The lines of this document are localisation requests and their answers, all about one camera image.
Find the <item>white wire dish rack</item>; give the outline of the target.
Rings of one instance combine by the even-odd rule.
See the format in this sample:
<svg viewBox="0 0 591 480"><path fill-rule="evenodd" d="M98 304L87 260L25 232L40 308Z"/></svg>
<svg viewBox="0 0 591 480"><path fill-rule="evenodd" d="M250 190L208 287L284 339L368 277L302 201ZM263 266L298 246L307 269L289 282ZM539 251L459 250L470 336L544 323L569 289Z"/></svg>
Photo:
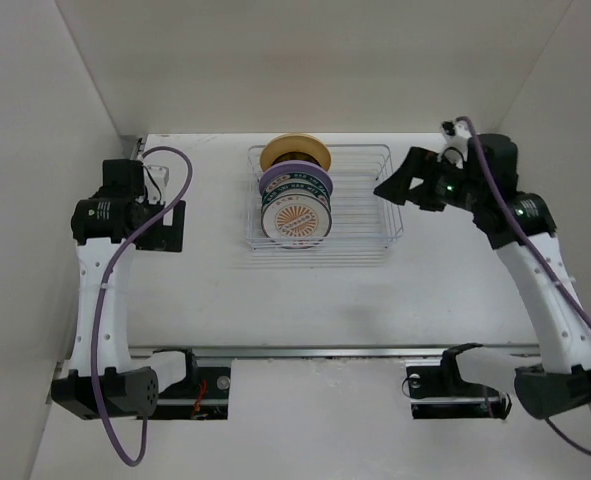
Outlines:
<svg viewBox="0 0 591 480"><path fill-rule="evenodd" d="M330 144L330 178L334 191L330 198L332 225L329 235L315 239L305 251L377 251L388 247L403 232L401 210L374 195L374 189L394 172L390 148L385 144ZM294 242L279 244L261 228L261 145L247 153L249 180L245 208L245 236L256 251L288 251Z"/></svg>

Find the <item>green rim white plate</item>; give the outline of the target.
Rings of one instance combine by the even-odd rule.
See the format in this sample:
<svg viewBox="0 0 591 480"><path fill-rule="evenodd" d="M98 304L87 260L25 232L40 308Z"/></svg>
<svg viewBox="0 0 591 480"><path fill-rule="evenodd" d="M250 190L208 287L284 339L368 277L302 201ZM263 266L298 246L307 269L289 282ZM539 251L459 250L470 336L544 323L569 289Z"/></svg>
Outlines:
<svg viewBox="0 0 591 480"><path fill-rule="evenodd" d="M329 178L296 171L278 174L268 182L261 184L259 191L263 196L266 196L269 193L276 191L278 188L290 184L310 186L313 189L321 191L326 196L330 196L334 189L333 183Z"/></svg>
<svg viewBox="0 0 591 480"><path fill-rule="evenodd" d="M330 196L326 196L321 191L313 189L310 186L298 186L294 184L284 185L276 191L269 193L266 196L262 196L262 209L266 210L271 203L274 203L277 200L292 200L299 197L312 198L317 200L328 210L331 209Z"/></svg>

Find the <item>purple plastic plate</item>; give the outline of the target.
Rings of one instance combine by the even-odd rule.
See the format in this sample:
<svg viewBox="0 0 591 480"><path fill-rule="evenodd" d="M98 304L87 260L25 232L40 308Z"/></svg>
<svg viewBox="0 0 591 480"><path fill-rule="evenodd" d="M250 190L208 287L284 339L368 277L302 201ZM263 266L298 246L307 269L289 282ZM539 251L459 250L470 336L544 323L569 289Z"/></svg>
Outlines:
<svg viewBox="0 0 591 480"><path fill-rule="evenodd" d="M291 173L303 173L316 177L326 188L329 194L333 192L333 182L322 167L303 160L289 160L269 167L259 180L259 191L264 193L268 185L277 177Z"/></svg>

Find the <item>tan plastic plate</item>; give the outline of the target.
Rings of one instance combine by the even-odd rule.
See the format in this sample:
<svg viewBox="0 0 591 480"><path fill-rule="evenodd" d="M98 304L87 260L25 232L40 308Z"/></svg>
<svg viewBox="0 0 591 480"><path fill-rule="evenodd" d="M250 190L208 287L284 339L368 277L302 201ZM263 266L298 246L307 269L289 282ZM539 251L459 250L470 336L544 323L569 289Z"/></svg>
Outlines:
<svg viewBox="0 0 591 480"><path fill-rule="evenodd" d="M332 164L332 157L327 146L314 136L304 133L289 133L271 140L260 154L260 167L268 170L279 163L284 155L298 154L305 159L312 159L325 171Z"/></svg>

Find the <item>orange sunburst pattern plate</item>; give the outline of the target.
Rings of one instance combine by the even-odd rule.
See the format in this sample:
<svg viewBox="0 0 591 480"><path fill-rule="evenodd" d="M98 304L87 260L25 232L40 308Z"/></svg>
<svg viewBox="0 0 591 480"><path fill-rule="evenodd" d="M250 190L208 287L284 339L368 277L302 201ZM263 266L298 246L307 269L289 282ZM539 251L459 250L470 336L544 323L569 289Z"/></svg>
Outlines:
<svg viewBox="0 0 591 480"><path fill-rule="evenodd" d="M332 228L330 210L312 198L281 199L261 214L261 229L274 244L307 249L321 243Z"/></svg>

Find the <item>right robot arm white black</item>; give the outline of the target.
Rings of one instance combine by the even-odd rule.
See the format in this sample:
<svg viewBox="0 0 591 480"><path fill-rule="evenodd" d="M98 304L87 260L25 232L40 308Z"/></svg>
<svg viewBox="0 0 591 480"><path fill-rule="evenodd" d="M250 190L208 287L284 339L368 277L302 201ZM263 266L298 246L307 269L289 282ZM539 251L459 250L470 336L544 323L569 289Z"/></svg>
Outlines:
<svg viewBox="0 0 591 480"><path fill-rule="evenodd" d="M440 153L412 147L374 193L395 205L471 213L533 325L541 357L534 365L479 343L445 350L438 369L442 395L487 387L515 395L532 417L543 420L591 403L591 328L577 310L548 206L517 187L517 160L517 145L501 134L451 139Z"/></svg>

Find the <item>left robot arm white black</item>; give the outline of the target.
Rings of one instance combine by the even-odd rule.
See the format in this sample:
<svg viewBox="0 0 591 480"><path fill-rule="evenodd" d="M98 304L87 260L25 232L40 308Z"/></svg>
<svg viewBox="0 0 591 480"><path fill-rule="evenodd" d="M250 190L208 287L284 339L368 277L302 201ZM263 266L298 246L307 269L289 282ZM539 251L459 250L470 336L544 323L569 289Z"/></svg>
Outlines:
<svg viewBox="0 0 591 480"><path fill-rule="evenodd" d="M149 417L167 388L192 394L199 373L186 351L162 351L135 362L127 340L127 290L136 251L179 253L186 203L166 207L169 170L139 160L102 164L102 184L71 218L80 270L73 351L53 401L83 420Z"/></svg>

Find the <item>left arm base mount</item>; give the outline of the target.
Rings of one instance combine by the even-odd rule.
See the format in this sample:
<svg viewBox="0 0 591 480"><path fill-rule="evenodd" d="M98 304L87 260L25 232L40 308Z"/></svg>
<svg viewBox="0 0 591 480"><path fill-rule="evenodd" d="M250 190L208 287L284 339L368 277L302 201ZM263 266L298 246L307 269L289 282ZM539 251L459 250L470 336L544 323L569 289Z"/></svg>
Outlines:
<svg viewBox="0 0 591 480"><path fill-rule="evenodd" d="M152 421L210 421L228 418L231 362L197 356L191 349L158 350L136 360L158 379Z"/></svg>

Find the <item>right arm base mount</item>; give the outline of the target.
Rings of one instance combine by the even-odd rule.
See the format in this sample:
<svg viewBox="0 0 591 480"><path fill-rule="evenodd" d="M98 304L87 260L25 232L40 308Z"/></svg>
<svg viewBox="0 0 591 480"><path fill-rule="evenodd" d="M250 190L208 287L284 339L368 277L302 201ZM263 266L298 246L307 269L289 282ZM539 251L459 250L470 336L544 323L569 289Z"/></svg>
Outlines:
<svg viewBox="0 0 591 480"><path fill-rule="evenodd" d="M466 382L459 373L456 356L479 347L467 343L446 349L439 360L406 364L401 388L414 420L507 419L512 409L509 394Z"/></svg>

